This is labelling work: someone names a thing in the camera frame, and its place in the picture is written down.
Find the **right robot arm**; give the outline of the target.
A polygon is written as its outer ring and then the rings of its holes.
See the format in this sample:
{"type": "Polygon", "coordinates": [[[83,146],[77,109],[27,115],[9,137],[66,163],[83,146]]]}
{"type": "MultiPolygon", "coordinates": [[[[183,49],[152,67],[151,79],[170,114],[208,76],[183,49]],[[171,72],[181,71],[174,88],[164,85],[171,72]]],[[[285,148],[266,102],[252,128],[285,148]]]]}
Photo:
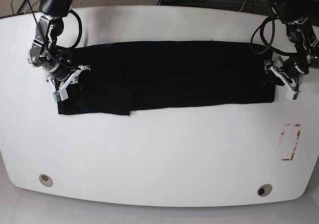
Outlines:
{"type": "Polygon", "coordinates": [[[80,16],[71,9],[72,2],[73,0],[40,0],[39,11],[43,15],[35,21],[35,39],[28,55],[29,63],[46,71],[57,88],[80,70],[75,57],[83,26],[80,16]],[[72,46],[63,47],[57,45],[57,38],[64,30],[63,18],[69,14],[78,22],[78,36],[72,46]]]}

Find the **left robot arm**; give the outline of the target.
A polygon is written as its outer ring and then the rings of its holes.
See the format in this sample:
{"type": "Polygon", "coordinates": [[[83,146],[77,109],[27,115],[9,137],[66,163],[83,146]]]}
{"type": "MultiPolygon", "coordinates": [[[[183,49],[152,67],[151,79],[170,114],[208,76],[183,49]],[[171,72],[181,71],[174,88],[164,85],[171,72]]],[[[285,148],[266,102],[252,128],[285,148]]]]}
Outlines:
{"type": "Polygon", "coordinates": [[[267,0],[275,11],[275,19],[279,19],[286,26],[286,35],[294,44],[296,52],[288,53],[272,47],[264,37],[266,23],[271,21],[267,18],[260,28],[260,37],[266,46],[275,53],[288,56],[286,61],[276,68],[274,65],[267,69],[278,75],[282,80],[288,78],[296,86],[295,93],[299,92],[304,75],[309,73],[310,68],[319,67],[319,39],[317,38],[312,20],[319,19],[319,0],[267,0]]]}

